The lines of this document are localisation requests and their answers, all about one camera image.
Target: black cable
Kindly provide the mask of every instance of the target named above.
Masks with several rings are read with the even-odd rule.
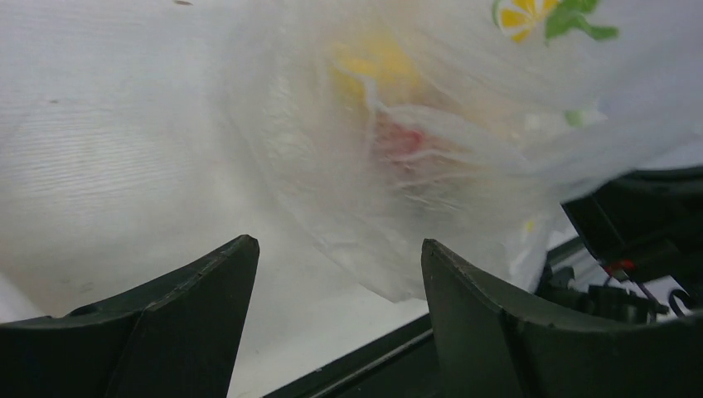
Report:
[[[669,293],[669,307],[671,307],[677,317],[685,317],[686,315],[683,311],[681,311],[679,303],[676,302],[676,299],[681,300],[681,303],[683,303],[683,306],[686,307],[686,309],[693,308],[696,305],[688,293],[681,289],[673,289]]]

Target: white surface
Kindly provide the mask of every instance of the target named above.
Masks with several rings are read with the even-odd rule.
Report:
[[[249,233],[262,255],[230,396],[258,397],[426,305],[364,290],[277,209],[208,90],[239,3],[191,2],[0,0],[0,322]]]

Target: yellow object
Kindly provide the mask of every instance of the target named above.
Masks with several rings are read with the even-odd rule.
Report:
[[[408,104],[422,87],[413,61],[390,33],[337,43],[332,53],[332,83],[353,104],[366,104],[363,80],[374,82],[386,105]]]
[[[493,21],[506,36],[519,43],[557,4],[559,0],[496,0],[493,4]]]

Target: plastic bag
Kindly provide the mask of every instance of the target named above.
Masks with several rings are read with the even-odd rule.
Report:
[[[532,289],[560,202],[700,136],[701,11],[261,2],[272,22],[228,77],[248,94],[226,104],[278,199],[369,289],[422,297],[427,237]]]

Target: white plastic bag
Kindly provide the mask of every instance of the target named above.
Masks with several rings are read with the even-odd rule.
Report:
[[[701,132],[696,0],[258,12],[271,24],[232,49],[228,90],[248,94],[228,112],[322,252],[391,300],[423,296],[427,237],[533,288],[561,201]]]

